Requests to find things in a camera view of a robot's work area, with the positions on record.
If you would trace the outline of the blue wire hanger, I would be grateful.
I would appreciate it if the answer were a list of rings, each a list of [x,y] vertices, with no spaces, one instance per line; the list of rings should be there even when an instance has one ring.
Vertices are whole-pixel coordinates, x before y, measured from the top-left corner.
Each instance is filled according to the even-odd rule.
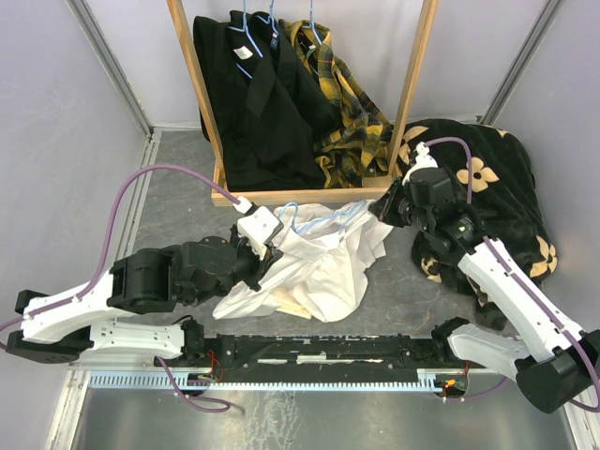
[[[352,222],[356,217],[363,214],[363,212],[370,205],[370,201],[363,200],[361,202],[351,202],[343,205],[341,208],[329,213],[313,214],[311,218],[301,217],[301,205],[296,202],[288,202],[287,204],[277,208],[275,210],[278,219],[283,220],[286,210],[289,208],[293,209],[290,228],[297,234],[302,234],[308,230],[316,227],[317,225],[324,224],[325,222],[333,222],[337,219],[341,220],[341,227],[346,226]]]

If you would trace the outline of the white shirt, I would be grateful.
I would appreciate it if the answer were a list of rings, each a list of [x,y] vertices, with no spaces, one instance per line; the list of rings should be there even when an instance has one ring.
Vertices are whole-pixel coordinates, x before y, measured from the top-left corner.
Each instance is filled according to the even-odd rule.
[[[301,205],[301,218],[329,214],[318,203]],[[213,309],[216,320],[268,316],[277,311],[271,291],[288,291],[322,323],[338,322],[361,304],[368,287],[366,271],[386,255],[384,240],[392,231],[368,211],[341,227],[341,220],[325,222],[297,234],[290,228],[293,209],[286,210],[282,231],[273,244],[283,252],[255,292],[246,284],[235,286]]]

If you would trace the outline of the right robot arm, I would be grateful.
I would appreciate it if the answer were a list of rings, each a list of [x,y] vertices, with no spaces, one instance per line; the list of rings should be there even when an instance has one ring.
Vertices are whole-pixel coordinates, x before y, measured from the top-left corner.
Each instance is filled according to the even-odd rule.
[[[599,388],[599,333],[587,332],[556,307],[519,268],[443,168],[412,169],[369,212],[393,227],[413,227],[472,280],[517,330],[502,337],[458,322],[429,345],[438,365],[474,362],[514,382],[539,411],[552,413],[588,388]]]

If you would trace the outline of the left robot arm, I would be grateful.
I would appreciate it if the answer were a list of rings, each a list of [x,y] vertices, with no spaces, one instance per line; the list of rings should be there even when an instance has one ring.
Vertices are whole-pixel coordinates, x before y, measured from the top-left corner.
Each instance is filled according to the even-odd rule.
[[[187,319],[146,325],[131,318],[172,312],[178,305],[197,306],[228,295],[238,284],[257,292],[281,256],[273,244],[259,256],[237,233],[229,240],[208,236],[144,248],[115,262],[93,288],[56,295],[20,292],[15,310],[22,324],[8,335],[6,351],[41,364],[125,359],[196,367],[207,355],[200,323]]]

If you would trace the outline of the yellow plaid shirt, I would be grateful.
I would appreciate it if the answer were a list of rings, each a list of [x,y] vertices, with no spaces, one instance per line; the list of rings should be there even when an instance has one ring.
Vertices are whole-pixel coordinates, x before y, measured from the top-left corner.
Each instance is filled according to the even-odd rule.
[[[326,188],[360,188],[387,174],[387,145],[393,125],[333,50],[331,30],[308,21],[278,21],[301,63],[340,114],[341,125],[314,145]]]

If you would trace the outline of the black hanging shirt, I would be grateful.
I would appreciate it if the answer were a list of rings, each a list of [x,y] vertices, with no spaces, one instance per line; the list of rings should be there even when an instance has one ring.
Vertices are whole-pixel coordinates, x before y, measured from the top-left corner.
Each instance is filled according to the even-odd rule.
[[[236,67],[226,22],[198,16],[192,34],[223,147],[231,191],[321,189],[318,139],[341,118],[280,33],[278,66],[262,60],[248,80]]]

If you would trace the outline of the blue hanger in plaid shirt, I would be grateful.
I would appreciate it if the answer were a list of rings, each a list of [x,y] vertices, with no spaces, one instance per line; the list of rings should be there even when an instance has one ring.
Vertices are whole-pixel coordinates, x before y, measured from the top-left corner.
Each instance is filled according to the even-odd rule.
[[[315,20],[313,0],[308,1],[308,19],[302,21],[301,29],[308,30],[319,45],[324,43],[324,40],[327,36],[327,29],[323,25],[317,23]]]

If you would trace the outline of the blue hanger in black shirt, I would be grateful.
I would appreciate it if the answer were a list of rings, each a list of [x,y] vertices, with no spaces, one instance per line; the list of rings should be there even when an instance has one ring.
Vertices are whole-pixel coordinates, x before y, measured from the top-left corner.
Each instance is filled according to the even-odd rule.
[[[227,39],[236,67],[248,80],[253,78],[263,60],[278,67],[280,33],[274,16],[274,4],[274,1],[270,1],[267,11],[249,13],[247,2],[244,1],[242,10],[230,11]]]

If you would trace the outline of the cream folded cloth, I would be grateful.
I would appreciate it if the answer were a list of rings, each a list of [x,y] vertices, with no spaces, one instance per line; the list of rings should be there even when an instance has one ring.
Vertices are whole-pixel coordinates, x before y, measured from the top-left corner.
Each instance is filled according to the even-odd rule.
[[[302,306],[288,291],[281,288],[276,288],[271,291],[271,295],[278,302],[278,312],[307,320],[312,318],[310,312],[304,306]]]

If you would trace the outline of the wooden clothes rack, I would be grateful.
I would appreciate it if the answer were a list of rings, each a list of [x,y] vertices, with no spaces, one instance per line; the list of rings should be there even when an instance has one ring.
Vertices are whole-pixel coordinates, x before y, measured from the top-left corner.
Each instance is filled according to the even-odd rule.
[[[438,5],[421,6],[395,119],[385,117],[312,19],[271,10],[189,20],[168,5],[215,158],[212,198],[276,204],[382,194],[409,162],[405,131]]]

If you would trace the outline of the black floral blanket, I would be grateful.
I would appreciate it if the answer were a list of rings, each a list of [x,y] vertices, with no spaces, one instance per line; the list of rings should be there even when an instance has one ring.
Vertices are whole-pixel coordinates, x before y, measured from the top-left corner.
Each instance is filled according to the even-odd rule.
[[[445,118],[405,127],[398,166],[406,172],[420,142],[445,168],[460,194],[471,192],[472,205],[487,233],[500,238],[521,270],[540,285],[558,265],[536,196],[531,159],[508,131]]]

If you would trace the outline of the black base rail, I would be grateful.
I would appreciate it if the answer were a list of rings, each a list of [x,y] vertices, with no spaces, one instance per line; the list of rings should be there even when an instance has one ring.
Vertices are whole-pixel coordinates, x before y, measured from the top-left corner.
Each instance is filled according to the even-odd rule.
[[[265,336],[209,337],[193,319],[181,324],[180,354],[156,356],[153,365],[170,368],[209,368],[225,383],[387,383],[416,379],[419,369],[480,368],[450,351],[446,325],[430,337]]]

